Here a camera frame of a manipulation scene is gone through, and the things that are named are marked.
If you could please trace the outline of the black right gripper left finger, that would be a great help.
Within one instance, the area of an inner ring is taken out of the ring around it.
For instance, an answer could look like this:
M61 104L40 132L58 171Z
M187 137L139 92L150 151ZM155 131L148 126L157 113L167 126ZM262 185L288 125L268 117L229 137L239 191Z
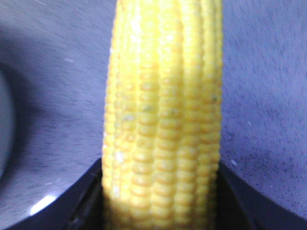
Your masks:
M100 230L102 228L101 159L54 201L7 230Z

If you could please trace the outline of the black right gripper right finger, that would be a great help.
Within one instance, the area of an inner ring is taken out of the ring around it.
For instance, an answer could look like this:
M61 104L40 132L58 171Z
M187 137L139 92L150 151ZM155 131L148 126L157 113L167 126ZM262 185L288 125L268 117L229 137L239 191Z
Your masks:
M217 180L218 230L305 230L307 220L250 186L224 163Z

